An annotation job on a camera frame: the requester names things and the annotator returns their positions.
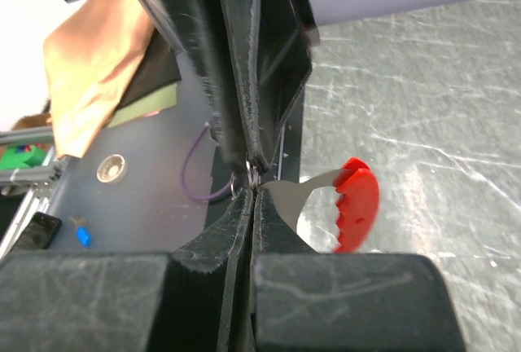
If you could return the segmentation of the brown paper bag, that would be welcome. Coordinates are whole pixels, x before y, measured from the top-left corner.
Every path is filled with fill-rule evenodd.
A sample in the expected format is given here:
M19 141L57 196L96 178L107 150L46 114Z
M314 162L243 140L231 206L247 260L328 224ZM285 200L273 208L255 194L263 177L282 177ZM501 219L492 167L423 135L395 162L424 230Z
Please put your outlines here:
M121 101L153 32L139 0L86 0L45 39L57 156L85 155Z

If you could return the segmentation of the green toy block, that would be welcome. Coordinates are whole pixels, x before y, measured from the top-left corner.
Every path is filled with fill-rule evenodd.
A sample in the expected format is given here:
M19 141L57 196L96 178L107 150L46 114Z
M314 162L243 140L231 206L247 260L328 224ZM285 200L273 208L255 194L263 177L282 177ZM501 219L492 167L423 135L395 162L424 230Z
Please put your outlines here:
M42 165L46 152L34 145L10 146L0 161L0 169L22 169Z

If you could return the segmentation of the round metal floor socket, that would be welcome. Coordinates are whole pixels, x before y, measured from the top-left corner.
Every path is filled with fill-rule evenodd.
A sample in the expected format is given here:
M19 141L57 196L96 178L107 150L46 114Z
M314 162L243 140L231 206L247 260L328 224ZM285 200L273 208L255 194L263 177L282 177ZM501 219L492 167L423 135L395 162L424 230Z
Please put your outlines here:
M101 183L114 184L124 177L127 168L127 161L121 154L112 154L100 163L96 177Z

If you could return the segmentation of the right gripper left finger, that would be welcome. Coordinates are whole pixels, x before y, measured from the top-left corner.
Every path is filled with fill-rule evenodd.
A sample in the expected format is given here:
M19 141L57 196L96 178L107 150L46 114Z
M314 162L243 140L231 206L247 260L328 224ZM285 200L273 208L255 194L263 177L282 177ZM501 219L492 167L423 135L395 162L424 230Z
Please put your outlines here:
M4 351L252 351L255 197L174 253L19 253L1 265Z

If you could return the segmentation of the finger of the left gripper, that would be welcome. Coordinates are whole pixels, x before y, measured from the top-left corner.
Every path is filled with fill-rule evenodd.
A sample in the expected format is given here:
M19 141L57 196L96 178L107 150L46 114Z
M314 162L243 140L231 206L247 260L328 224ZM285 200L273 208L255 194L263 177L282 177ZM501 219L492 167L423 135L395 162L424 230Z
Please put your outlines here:
M186 53L205 93L217 142L233 171L246 146L220 0L139 0L169 45Z
M319 41L309 0L220 0L242 131L242 161L267 172L312 72Z

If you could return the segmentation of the black smartphone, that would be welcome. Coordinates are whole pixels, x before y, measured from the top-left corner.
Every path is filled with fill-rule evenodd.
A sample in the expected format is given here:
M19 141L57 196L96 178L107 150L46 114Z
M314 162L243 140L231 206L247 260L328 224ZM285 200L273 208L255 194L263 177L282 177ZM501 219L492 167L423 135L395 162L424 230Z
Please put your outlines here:
M47 213L36 212L20 234L11 251L33 251L48 249L62 226L59 218Z

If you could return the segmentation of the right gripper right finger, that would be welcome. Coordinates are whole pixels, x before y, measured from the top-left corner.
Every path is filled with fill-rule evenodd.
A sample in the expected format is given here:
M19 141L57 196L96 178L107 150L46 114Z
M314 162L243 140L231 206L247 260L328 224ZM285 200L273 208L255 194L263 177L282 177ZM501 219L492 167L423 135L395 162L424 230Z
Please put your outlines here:
M253 317L259 351L463 351L444 278L408 253L317 253L258 192Z

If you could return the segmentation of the blue tagged key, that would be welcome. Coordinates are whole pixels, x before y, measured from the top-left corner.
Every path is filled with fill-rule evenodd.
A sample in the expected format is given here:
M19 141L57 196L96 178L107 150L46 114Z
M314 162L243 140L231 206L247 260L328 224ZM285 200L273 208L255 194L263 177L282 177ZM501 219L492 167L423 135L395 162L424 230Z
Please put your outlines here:
M92 243L92 237L87 229L87 220L85 218L73 218L70 217L69 221L73 224L75 229L76 238L83 247L90 247Z

